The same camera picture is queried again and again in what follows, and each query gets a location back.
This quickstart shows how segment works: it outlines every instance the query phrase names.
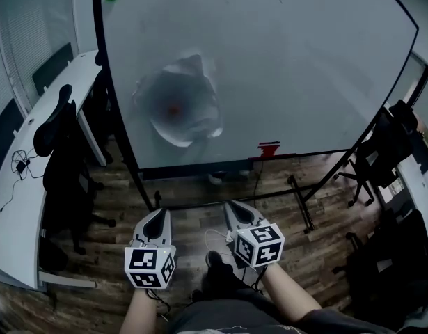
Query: black metal frame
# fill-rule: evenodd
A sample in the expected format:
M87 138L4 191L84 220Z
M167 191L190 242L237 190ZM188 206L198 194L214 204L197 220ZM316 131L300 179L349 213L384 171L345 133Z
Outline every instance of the black metal frame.
M294 179L294 177L291 176L290 180L294 186L293 189L287 189L286 191L281 191L281 192L273 192L273 193L268 193L268 194L262 194L259 196L241 198L239 200L241 200L241 201L254 200L254 199L257 200L257 199L262 199L262 198L281 196L281 195L289 194L289 193L296 193L297 196L299 197L299 200L300 200L300 203L301 203L301 206L303 209L303 213L304 213L303 215L304 215L305 220L306 220L306 224L307 224L306 232L314 230L315 227L314 227L314 224L312 223L312 219L310 217L308 207L306 206L306 202L321 187L323 187L323 185L337 172L337 170L343 165L343 163L350 158L351 154L356 151L356 148L363 142L364 138L368 135L370 130L374 127L375 122L376 122L377 118L379 117L379 112L382 109L383 105L386 103L386 101L387 101L388 97L390 96L392 90L395 88L397 81L399 80L399 77L401 76L402 71L404 70L406 62L409 59L409 56L412 52L412 48L415 44L416 37L417 37L418 31L419 31L419 27L416 24L415 20L410 15L410 13L408 12L408 10L401 3L401 1L396 0L396 2L402 7L404 12L407 14L407 16L410 18L410 20L415 25L416 34L415 34L415 37L413 39L413 43L411 45L410 51L407 54L407 58L404 61L404 64L401 68L401 71L399 72L394 84L392 85L390 92L388 93L385 100L383 101L383 103L379 107L379 110L378 110L377 114L375 115L375 117L373 118L373 120L369 123L369 125L367 126L365 131L362 133L360 138L355 142L353 147L351 149L347 150L345 152L345 154L340 158L340 160L336 163L336 165L334 165L334 167L332 167L332 169L320 180L320 182L318 182L316 184L312 184L310 186L298 187L296 180ZM111 77L109 58L107 55L107 48L105 45L104 22L103 22L103 18L102 18L102 0L93 0L93 16L95 18L95 32L96 32L97 45L98 45L100 56L101 56L102 70L104 71L105 77L106 77L105 79L107 80L107 90L108 90L108 95L109 95L109 99L110 99L110 103L111 103L113 120L115 123L114 133L115 133L116 142L118 143L120 151L124 157L125 164L127 165L130 173L132 174L135 185L137 186L141 196L143 197L147 208L149 209L149 211L153 211L154 207L152 206L152 203L150 202L150 199L149 199L147 193L145 192L144 186L141 182L141 178L138 175L138 172L140 171L140 169L138 167L138 164L136 162L132 147L130 145L129 138L128 138L127 132L125 130L124 122L122 121L122 116L120 113L118 100L116 99L116 92L115 92L115 88L113 85L113 79ZM310 189L308 194L306 194L306 196L302 196L301 191L307 190L307 189ZM159 205L160 200L161 200L161 197L159 196L159 192L155 193L155 200L157 201L157 205ZM224 203L224 201L210 202L210 203L198 204L198 205L180 205L180 206L173 206L173 207L168 207L168 208L169 209L188 209L188 208L194 208L194 207L206 207L206 206L211 206L211 205L219 205L222 203Z
M139 168L138 171L142 173L143 180L156 180L163 178L173 177L190 177L193 175L205 175L215 172L233 172L236 170L252 170L255 161L273 161L277 159L290 159L293 157L307 157L315 156L318 154L331 154L336 152L346 152L347 148L342 150L331 150L322 152L309 152L303 154L278 154L272 157L250 157L248 159L236 161L215 162L209 164L190 164L185 166L167 166L156 168Z

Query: office chair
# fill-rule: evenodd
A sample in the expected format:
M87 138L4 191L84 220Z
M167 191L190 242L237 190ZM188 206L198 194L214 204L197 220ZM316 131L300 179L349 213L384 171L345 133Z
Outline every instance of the office chair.
M347 272L356 318L397 331L428 307L428 236L418 210L384 214L365 245L354 233L347 239L355 251L333 272Z
M95 57L95 64L101 65L99 52ZM104 70L101 70L93 84L93 92L86 99L83 106L84 113L96 143L99 146L107 164L113 162L113 157L105 148L105 143L110 135L112 135L111 108L109 96L107 95L107 84Z
M362 187L370 197L365 205L372 204L374 197L367 182L374 187L386 188L397 178L393 168L412 154L413 147L409 140L409 132L413 130L413 125L416 128L418 124L416 117L402 100L391 109L397 116L393 117L385 108L382 108L372 137L361 143L356 151L356 162L349 159L344 164L345 166L351 164L356 174L339 172L333 177L335 180L343 176L357 181L356 194L354 199L348 202L349 207L358 200Z
M76 105L74 100L68 102L71 94L72 87L68 84L60 89L56 108L36 130L34 149L41 157L51 155L43 176L47 198L42 226L52 232L69 228L74 250L83 255L86 251L79 246L79 235L90 223L114 227L116 222L92 214L94 193L103 184L92 180L86 170Z

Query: black cord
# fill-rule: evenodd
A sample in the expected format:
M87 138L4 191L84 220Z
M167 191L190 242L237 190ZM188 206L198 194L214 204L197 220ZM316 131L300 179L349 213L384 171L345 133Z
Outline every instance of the black cord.
M34 150L34 148L32 148L31 150L29 150L28 153L26 153L25 150L17 150L17 151L14 151L13 154L11 155L11 165L10 165L11 172L17 173L19 175L19 179L16 180L13 183L13 190L11 191L11 199L8 202L6 202L3 205L2 208L0 208L0 212L2 212L3 209L8 204L10 204L13 201L13 198L14 198L14 188L15 188L16 183L18 183L19 181L25 180L28 177L28 172L30 172L30 175L31 175L31 177L33 179L35 179L35 178L42 178L43 177L43 175L33 176L33 173L31 172L31 169L29 168L30 160L31 159L35 159L38 156L38 155L36 155L36 156L33 156L33 157L29 157L30 152L33 151L33 150ZM25 177L23 176L23 173L24 173L25 169L22 171L22 173L19 173L19 171L17 170L17 165L19 164L19 162L23 162L25 164L25 169L26 169Z
M166 315L171 311L171 305L169 305L169 303L165 302L163 299L161 299L158 294L156 294L153 289L147 289L145 291L145 293L148 295L149 298L154 299L156 301L160 301L161 303L163 303L166 307L167 307L167 313Z
M24 178L20 178L19 180L15 181L15 182L13 183L13 191L11 192L11 199L10 199L8 202L6 202L6 203L3 205L3 207L2 207L2 208L0 208L0 212L2 212L2 211L3 211L3 209L4 209L4 207L6 207L8 204L10 204L10 203L13 201L13 197L14 197L14 186L16 185L16 183L21 182L22 180L24 180Z
M38 175L38 176L33 176L33 173L31 173L31 169L28 167L28 165L26 165L26 169L30 172L31 178L36 179L36 178L42 178L44 175Z
M268 265L263 266L263 270L262 272L260 272L260 275L258 275L257 280L251 285L251 288L254 289L254 291L262 293L262 291L258 289L258 284L262 279L264 273L267 271L267 268L268 268Z
M258 182L260 181L260 176L262 175L262 172L263 172L263 161L262 161L262 165L260 167L260 172L257 176L257 180L255 181L255 187L254 187L254 192L253 192L254 208L256 208L256 209L257 209L257 205L255 205L255 191L257 191Z

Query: floor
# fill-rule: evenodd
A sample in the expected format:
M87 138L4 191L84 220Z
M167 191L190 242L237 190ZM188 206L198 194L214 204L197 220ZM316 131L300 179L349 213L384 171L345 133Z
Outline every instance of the floor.
M124 247L132 238L136 223L148 211L122 163L116 142L109 141L107 150L115 161L106 168L93 168L93 178L105 184L95 201L95 213L114 218L116 228L91 225L83 236L81 245L85 255L72 250L68 232L55 235L55 242L68 254L69 262L62 274L97 282L96 289L70 289L50 285L48 294L24 291L0 283L0 327L28 330L32 333L117 333L127 311L133 292L126 279L123 262ZM280 161L266 161L256 193L284 190L289 175L296 176L299 186L318 182L336 163L341 154L328 154ZM159 189L163 205L188 202L207 202L252 195L257 172L248 179L231 175L222 186L211 185L205 177L161 180L145 184L152 197ZM348 208L355 183L339 178L328 181L308 201L316 230L304 234L306 228L294 194L256 201L256 207L270 221L278 224L285 235L281 266L312 294L323 306L351 312L349 287L344 273L334 275L332 268L345 264L352 252L345 239L348 231L361 238L373 231L380 214L378 202L366 207L367 194L362 191L360 200ZM198 288L205 266L205 231L215 229L225 232L225 221L220 206L172 213L173 244L177 248L177 269L172 283L161 295L172 306L169 317L190 302L190 293ZM229 252L224 240L214 232L207 233L207 243L212 249ZM248 271L245 282L255 280ZM158 318L159 332L166 322Z

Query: white table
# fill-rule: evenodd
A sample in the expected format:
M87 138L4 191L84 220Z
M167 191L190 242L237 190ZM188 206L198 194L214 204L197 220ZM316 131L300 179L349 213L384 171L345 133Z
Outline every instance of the white table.
M404 186L409 190L415 208L422 214L428 236L428 188L421 174L420 167L413 158L413 155L411 155L397 165L397 170ZM409 324L426 326L427 322L428 311L422 318L413 320L413 323L409 322Z
M85 130L88 124L81 108L97 73L101 70L101 67L95 64L96 53L97 51L92 51L78 55L56 77L24 121L0 170L0 209L11 199L13 184L19 179L19 175L11 171L13 152L25 150L28 153L33 149L34 133L56 107L59 90L64 84L72 86L70 101L74 100L76 103L79 124L84 126L84 133L87 131L93 138L90 129ZM34 155L35 151L32 150L29 156ZM33 176L43 175L48 161L49 157L32 159L30 169ZM34 289L37 289L43 280L64 285L95 287L93 281L53 276L39 271L38 244L46 194L42 178L33 179L28 175L25 180L15 184L13 200L0 212L0 269Z

